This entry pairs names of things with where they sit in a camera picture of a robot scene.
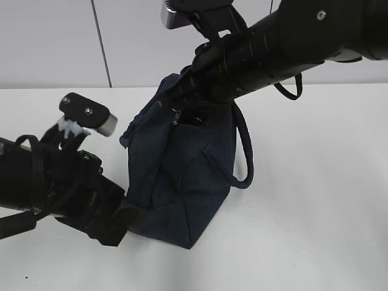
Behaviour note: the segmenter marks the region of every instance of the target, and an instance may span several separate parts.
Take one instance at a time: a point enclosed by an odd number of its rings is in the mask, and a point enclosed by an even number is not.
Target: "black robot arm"
[[[232,0],[205,2],[168,0],[162,14],[167,28],[191,23],[209,40],[166,94],[176,110],[228,102],[269,85],[296,100],[301,73],[325,61],[388,59],[386,0],[282,0],[249,28]],[[222,30],[230,34],[220,37]],[[292,77],[295,96],[279,84]]]

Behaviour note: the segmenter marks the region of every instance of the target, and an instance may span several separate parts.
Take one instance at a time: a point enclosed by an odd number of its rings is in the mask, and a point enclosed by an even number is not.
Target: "black strap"
[[[254,175],[252,142],[244,116],[234,102],[232,103],[232,114],[241,137],[242,147],[247,161],[247,178],[243,181],[239,181],[225,165],[223,158],[218,155],[218,151],[212,144],[209,144],[203,152],[209,162],[232,187],[246,189],[251,185]]]
[[[32,193],[31,204],[34,208],[39,209],[38,206],[39,197],[45,193],[45,175],[43,165],[43,149],[36,136],[22,135],[13,145],[10,152],[13,152],[17,147],[21,146],[23,142],[29,141],[31,145],[32,155]]]
[[[40,196],[45,195],[45,172],[44,172],[44,161],[43,161],[43,148],[41,143],[39,143],[37,137],[33,135],[22,135],[20,136],[13,145],[13,148],[10,152],[13,152],[17,147],[25,141],[29,141],[31,145],[31,154],[32,154],[32,196],[31,203],[32,206],[36,209],[41,209],[41,206],[38,206],[39,202],[42,202],[43,199],[39,199]],[[46,216],[49,216],[56,209],[60,208],[63,204],[69,200],[82,185],[82,179],[85,172],[85,161],[81,158],[81,165],[79,167],[79,174],[76,181],[68,189],[68,191],[61,196],[57,201],[52,205],[41,210],[40,213],[36,214],[36,220],[39,221]]]
[[[300,96],[302,96],[302,93],[303,93],[303,80],[302,80],[301,73],[295,76],[295,82],[296,82],[296,95],[289,92],[280,83],[276,83],[275,88],[278,89],[278,91],[282,93],[285,97],[289,98],[292,101],[296,101],[299,99]]]

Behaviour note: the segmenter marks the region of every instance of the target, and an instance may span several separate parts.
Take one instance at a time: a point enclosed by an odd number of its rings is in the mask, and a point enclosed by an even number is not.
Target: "navy bag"
[[[144,210],[131,232],[191,249],[229,194],[253,179],[253,152],[243,114],[234,102],[206,107],[207,119],[194,126],[177,122],[159,102],[179,75],[166,77],[120,142],[129,151],[127,202]],[[233,176],[236,128],[248,175]]]

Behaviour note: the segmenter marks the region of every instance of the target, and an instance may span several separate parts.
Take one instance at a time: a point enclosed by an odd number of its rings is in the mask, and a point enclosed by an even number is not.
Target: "zipper pull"
[[[175,118],[174,118],[174,121],[172,122],[172,124],[178,125],[178,121],[179,121],[179,118],[181,117],[182,112],[176,111],[175,109],[173,109],[173,111],[175,112]]]

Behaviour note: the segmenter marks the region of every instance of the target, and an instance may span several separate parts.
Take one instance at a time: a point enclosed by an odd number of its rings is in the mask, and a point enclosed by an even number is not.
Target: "white tape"
[[[70,132],[73,133],[75,136],[78,136],[82,133],[85,133],[86,135],[90,134],[90,132],[84,130],[81,126],[79,126],[76,121],[65,120],[64,117],[62,117],[58,121],[58,130],[60,132],[64,132],[65,139],[69,138]]]

